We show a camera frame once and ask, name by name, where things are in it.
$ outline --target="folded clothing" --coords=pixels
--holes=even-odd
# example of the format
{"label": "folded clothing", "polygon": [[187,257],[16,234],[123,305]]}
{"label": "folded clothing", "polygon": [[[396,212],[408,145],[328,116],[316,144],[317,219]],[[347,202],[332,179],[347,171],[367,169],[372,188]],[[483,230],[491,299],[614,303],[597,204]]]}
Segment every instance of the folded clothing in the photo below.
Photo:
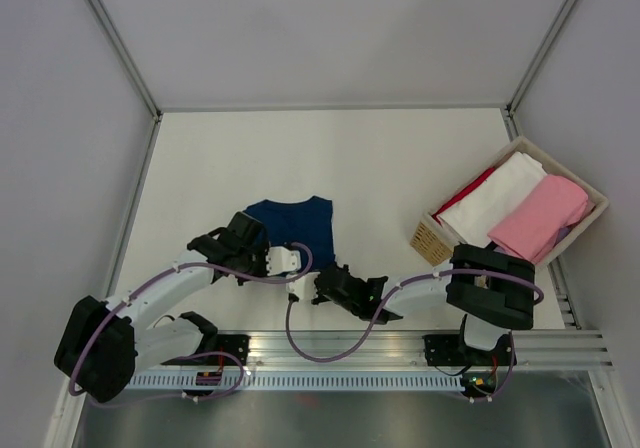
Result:
{"label": "folded clothing", "polygon": [[445,210],[448,210],[450,207],[452,207],[453,205],[455,205],[459,201],[462,201],[463,199],[465,199],[467,197],[467,195],[471,194],[476,188],[478,188],[482,183],[484,183],[484,180],[489,178],[489,175],[491,175],[491,173],[493,173],[494,171],[496,171],[496,169],[493,166],[491,168],[483,171],[482,174],[478,178],[473,180],[471,183],[469,183],[467,186],[465,186],[458,193],[453,195],[453,197],[449,201],[447,201],[444,205],[442,205],[440,207],[440,209],[438,211],[436,211],[431,217],[434,220],[436,220],[438,222],[438,224],[440,224],[440,220],[438,220],[438,215],[440,213],[442,213]]}
{"label": "folded clothing", "polygon": [[465,242],[485,247],[489,231],[509,215],[547,175],[542,164],[526,153],[515,152],[464,199],[438,215],[438,219]]}
{"label": "folded clothing", "polygon": [[[331,200],[319,196],[300,203],[264,200],[244,211],[265,226],[271,246],[284,246],[294,241],[307,245],[313,253],[312,271],[326,268],[335,261]],[[300,255],[304,268],[308,257],[302,251]]]}
{"label": "folded clothing", "polygon": [[559,232],[582,219],[588,202],[574,182],[548,175],[489,237],[507,254],[538,263],[553,249]]}

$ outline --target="black wire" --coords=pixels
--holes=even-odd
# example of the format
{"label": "black wire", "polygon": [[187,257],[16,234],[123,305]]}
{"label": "black wire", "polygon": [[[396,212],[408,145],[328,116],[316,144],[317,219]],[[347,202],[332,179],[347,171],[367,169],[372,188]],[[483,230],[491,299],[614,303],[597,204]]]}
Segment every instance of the black wire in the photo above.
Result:
{"label": "black wire", "polygon": [[152,328],[155,328],[156,326],[158,326],[158,323],[160,323],[164,318],[171,318],[171,321],[176,321],[176,319],[171,315],[162,315],[160,318],[156,320]]}
{"label": "black wire", "polygon": [[434,366],[433,368],[435,368],[436,370],[438,370],[440,373],[444,373],[447,376],[460,376],[460,375],[464,375],[467,371],[469,371],[471,369],[471,365],[467,365],[465,366],[463,369],[461,369],[459,372],[457,373],[447,373],[446,371],[442,371],[440,368],[438,368],[437,366]]}

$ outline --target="table surface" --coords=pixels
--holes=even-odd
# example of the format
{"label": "table surface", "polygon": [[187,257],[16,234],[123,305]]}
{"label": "table surface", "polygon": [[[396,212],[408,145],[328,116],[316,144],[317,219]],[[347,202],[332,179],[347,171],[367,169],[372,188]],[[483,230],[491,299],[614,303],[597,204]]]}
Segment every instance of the table surface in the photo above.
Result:
{"label": "table surface", "polygon": [[[194,237],[226,226],[263,199],[333,200],[337,261],[361,278],[430,265],[409,240],[422,211],[450,194],[508,143],[500,110],[393,109],[167,113],[126,248],[116,292],[170,266]],[[564,328],[551,278],[536,329]],[[221,330],[283,330],[282,287],[222,279],[172,314],[196,311]],[[462,312],[414,312],[379,330],[458,329]],[[296,330],[362,330],[342,308],[298,303]]]}

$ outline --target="white towel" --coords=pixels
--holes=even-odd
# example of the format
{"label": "white towel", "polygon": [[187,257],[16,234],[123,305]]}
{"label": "white towel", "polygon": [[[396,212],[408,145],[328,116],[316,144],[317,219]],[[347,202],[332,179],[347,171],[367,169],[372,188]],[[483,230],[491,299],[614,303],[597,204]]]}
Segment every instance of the white towel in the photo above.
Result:
{"label": "white towel", "polygon": [[504,220],[547,175],[542,164],[515,152],[478,188],[438,215],[464,241],[485,247],[489,231]]}

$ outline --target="red cloth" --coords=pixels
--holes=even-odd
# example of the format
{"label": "red cloth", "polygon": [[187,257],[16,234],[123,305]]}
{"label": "red cloth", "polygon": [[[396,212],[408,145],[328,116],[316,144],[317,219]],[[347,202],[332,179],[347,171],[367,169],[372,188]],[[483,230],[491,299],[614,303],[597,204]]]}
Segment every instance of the red cloth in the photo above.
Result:
{"label": "red cloth", "polygon": [[465,186],[462,190],[460,190],[458,193],[456,193],[455,195],[453,195],[453,198],[451,198],[449,201],[447,201],[444,205],[442,205],[440,207],[440,209],[438,211],[436,211],[432,216],[432,218],[434,220],[436,220],[438,222],[438,224],[440,223],[440,220],[438,220],[438,215],[440,213],[442,213],[444,210],[446,210],[447,208],[455,205],[457,202],[459,202],[460,200],[464,199],[465,196],[467,196],[469,193],[472,193],[473,190],[475,190],[476,188],[478,188],[482,183],[484,183],[484,181],[489,178],[489,176],[491,176],[491,173],[493,173],[494,171],[496,171],[496,168],[494,166],[492,166],[491,168],[488,168],[487,170],[485,170],[484,172],[482,172],[482,174],[476,178],[475,180],[473,180],[471,183],[469,183],[467,186]]}

